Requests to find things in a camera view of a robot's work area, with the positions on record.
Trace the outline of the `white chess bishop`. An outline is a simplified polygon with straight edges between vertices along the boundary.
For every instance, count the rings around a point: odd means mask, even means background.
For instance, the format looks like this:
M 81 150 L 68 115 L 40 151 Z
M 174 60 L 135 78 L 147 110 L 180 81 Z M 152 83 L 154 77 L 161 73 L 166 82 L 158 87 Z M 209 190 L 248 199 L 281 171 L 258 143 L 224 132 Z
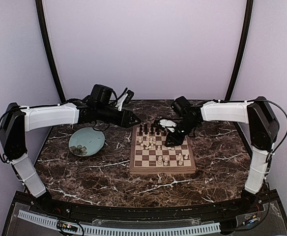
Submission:
M 164 163 L 163 163 L 163 165 L 164 165 L 164 166 L 167 166 L 168 163 L 169 163 L 169 158 L 166 156 L 166 157 L 164 157 Z

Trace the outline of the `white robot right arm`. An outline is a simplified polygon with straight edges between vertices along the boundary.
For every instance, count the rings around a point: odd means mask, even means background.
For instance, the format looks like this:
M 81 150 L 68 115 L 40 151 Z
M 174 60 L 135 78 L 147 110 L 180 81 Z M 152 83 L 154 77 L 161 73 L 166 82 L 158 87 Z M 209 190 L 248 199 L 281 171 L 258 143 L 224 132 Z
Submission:
M 208 100 L 192 105 L 184 96 L 177 98 L 171 108 L 179 116 L 175 122 L 162 118 L 158 124 L 168 129 L 165 145 L 179 146 L 185 136 L 204 121 L 232 121 L 249 126 L 252 160 L 244 189 L 256 194 L 270 171 L 279 122 L 265 97 L 249 101 Z

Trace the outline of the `white chess king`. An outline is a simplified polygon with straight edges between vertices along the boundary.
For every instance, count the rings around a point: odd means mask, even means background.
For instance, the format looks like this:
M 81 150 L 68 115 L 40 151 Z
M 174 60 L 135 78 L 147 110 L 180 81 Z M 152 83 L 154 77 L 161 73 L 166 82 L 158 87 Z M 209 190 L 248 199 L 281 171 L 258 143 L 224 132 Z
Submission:
M 163 157 L 162 156 L 159 156 L 158 159 L 157 159 L 157 165 L 158 166 L 163 166 Z

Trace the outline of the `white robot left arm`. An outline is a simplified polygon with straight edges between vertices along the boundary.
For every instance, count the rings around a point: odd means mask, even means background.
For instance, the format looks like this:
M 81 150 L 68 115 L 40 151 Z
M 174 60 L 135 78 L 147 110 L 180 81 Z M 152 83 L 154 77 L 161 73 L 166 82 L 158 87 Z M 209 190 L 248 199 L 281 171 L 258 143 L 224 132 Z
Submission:
M 52 214 L 56 210 L 56 204 L 46 196 L 48 190 L 28 156 L 26 133 L 39 128 L 93 121 L 111 123 L 123 128 L 141 123 L 140 118 L 130 110 L 88 99 L 69 99 L 63 104 L 39 106 L 10 103 L 1 116 L 0 159 L 3 163 L 12 165 L 20 182 L 33 197 L 38 198 L 36 206 L 44 214 Z

